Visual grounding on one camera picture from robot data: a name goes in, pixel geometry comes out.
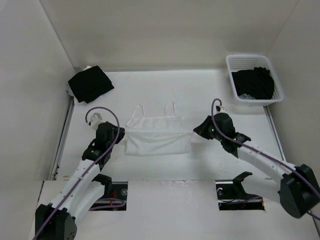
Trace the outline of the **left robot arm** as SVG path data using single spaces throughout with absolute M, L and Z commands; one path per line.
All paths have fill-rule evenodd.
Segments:
M 125 129 L 110 122 L 97 125 L 95 138 L 83 152 L 74 174 L 62 191 L 35 212 L 35 240 L 73 240 L 78 223 L 98 199 L 112 195 L 112 179 L 101 173 L 113 147 L 125 136 Z

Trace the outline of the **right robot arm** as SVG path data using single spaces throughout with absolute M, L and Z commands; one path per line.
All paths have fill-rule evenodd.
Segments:
M 299 219 L 319 204 L 320 187 L 308 165 L 296 166 L 270 156 L 250 137 L 237 132 L 227 113 L 207 116 L 193 131 L 204 139 L 217 140 L 227 153 L 270 177 L 276 183 L 271 196 L 292 217 Z

